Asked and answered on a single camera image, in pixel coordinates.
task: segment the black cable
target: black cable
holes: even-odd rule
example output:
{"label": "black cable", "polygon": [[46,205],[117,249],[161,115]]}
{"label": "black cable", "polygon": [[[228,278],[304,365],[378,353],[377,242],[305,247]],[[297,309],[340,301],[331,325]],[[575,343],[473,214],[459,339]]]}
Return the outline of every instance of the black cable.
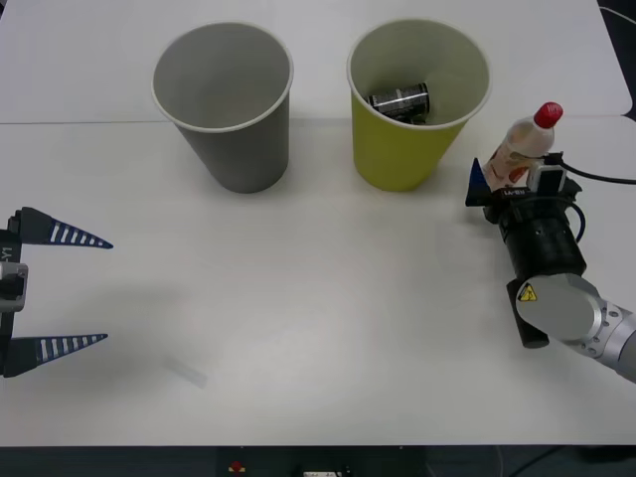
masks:
{"label": "black cable", "polygon": [[524,465],[522,465],[520,468],[518,468],[515,472],[513,472],[512,474],[510,474],[508,477],[517,477],[518,475],[520,475],[522,472],[524,472],[525,470],[527,470],[528,468],[532,467],[533,465],[535,465],[537,462],[544,460],[546,457],[550,457],[551,455],[553,455],[555,452],[559,452],[561,449],[563,449],[565,446],[564,445],[556,445],[555,447],[553,447],[550,450],[547,450],[546,452],[543,452],[541,454],[539,454],[537,457],[535,457],[534,459],[526,462]]}
{"label": "black cable", "polygon": [[568,207],[572,207],[576,211],[576,214],[578,215],[578,219],[580,220],[578,234],[576,234],[576,243],[579,243],[580,240],[583,238],[583,234],[585,234],[585,227],[586,227],[585,213],[583,212],[583,209],[579,207],[573,201],[569,201],[568,199],[563,197],[534,196],[534,197],[529,197],[528,199],[523,199],[521,201],[518,201],[517,203],[513,203],[513,205],[518,207],[519,205],[526,204],[528,202],[561,202],[563,204],[566,204]]}
{"label": "black cable", "polygon": [[549,154],[545,156],[546,163],[553,163],[561,166],[568,172],[572,174],[576,174],[577,176],[584,177],[585,179],[591,179],[592,181],[600,181],[600,182],[609,182],[610,184],[623,184],[627,186],[636,186],[636,179],[622,179],[620,177],[607,177],[607,176],[599,176],[597,174],[591,174],[589,172],[580,171],[575,167],[570,166],[569,164],[565,164],[563,162],[563,154]]}

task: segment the metal can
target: metal can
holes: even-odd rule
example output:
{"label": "metal can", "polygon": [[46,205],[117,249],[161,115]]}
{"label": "metal can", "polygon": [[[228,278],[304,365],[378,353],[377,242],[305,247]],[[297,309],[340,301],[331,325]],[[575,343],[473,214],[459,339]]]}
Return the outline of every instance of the metal can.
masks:
{"label": "metal can", "polygon": [[425,82],[399,87],[367,98],[369,105],[386,117],[408,124],[424,124],[430,111],[428,87]]}

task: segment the yellow warning label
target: yellow warning label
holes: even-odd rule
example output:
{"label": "yellow warning label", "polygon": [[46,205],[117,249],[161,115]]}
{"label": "yellow warning label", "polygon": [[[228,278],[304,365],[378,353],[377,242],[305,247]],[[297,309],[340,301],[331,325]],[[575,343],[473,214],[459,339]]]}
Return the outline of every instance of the yellow warning label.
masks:
{"label": "yellow warning label", "polygon": [[526,286],[524,286],[524,289],[521,290],[518,299],[519,301],[537,301],[537,293],[535,293],[533,285],[526,283]]}

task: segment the white table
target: white table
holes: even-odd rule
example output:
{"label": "white table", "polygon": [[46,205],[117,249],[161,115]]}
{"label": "white table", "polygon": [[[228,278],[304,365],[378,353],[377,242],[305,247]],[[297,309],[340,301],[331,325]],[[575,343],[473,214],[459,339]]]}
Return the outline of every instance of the white table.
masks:
{"label": "white table", "polygon": [[10,0],[0,23],[0,122],[155,121],[150,81],[170,40],[227,19],[270,29],[295,63],[292,116],[349,117],[345,62],[392,18],[472,35],[491,59],[488,108],[507,122],[547,100],[623,114],[631,98],[596,0]]}
{"label": "white table", "polygon": [[[355,172],[347,121],[295,120],[287,173],[251,196],[167,123],[0,126],[0,218],[36,207],[115,244],[24,249],[16,336],[110,336],[1,381],[0,445],[636,444],[634,385],[521,346],[505,246],[463,207],[498,121],[390,194]],[[557,133],[572,164],[636,176],[628,119]],[[635,310],[636,191],[581,184],[586,277]]]}

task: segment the robotic arm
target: robotic arm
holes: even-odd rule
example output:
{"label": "robotic arm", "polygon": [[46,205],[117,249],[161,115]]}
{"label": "robotic arm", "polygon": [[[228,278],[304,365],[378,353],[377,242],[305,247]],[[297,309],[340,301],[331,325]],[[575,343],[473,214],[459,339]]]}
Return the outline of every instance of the robotic arm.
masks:
{"label": "robotic arm", "polygon": [[523,345],[541,348],[550,336],[636,383],[636,316],[582,278],[587,265],[565,215],[578,211],[580,239],[580,191],[548,160],[531,168],[528,187],[491,192],[475,159],[466,206],[483,207],[499,226],[517,275],[507,290]]}
{"label": "robotic arm", "polygon": [[14,338],[15,314],[22,311],[29,267],[21,263],[22,245],[72,245],[109,249],[106,240],[25,207],[0,230],[0,375],[13,378],[62,358],[108,335],[42,336]]}

